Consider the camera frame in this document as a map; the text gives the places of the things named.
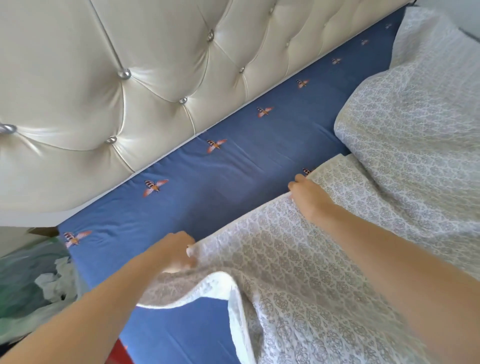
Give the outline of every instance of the forearm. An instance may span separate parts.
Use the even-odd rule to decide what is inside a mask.
[[[1,364],[103,364],[164,265],[143,253],[14,347]]]
[[[316,219],[431,350],[456,363],[480,355],[480,283],[414,243],[334,206]]]

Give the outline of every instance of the red object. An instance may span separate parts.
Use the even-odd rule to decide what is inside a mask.
[[[106,364],[133,364],[133,361],[125,349],[120,339],[118,339],[115,345],[113,345]]]

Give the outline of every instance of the floral patterned fabric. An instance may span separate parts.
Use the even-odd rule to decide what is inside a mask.
[[[391,69],[336,121],[353,155],[309,174],[352,213],[480,279],[480,48],[409,8]],[[198,242],[197,269],[160,275],[140,305],[228,300],[242,363],[434,363],[404,318],[287,195]]]

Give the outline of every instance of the cream leather headboard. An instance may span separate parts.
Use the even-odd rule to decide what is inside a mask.
[[[60,223],[406,2],[3,0],[0,225]]]

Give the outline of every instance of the blue bed sheet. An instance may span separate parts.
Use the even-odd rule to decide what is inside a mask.
[[[381,20],[62,223],[61,233],[92,231],[70,247],[89,286],[167,233],[202,239],[285,193],[295,174],[348,154],[335,137],[335,118],[365,78],[388,68],[403,14]],[[163,180],[144,197],[145,181]],[[120,338],[136,364],[239,363],[225,301],[136,308]]]

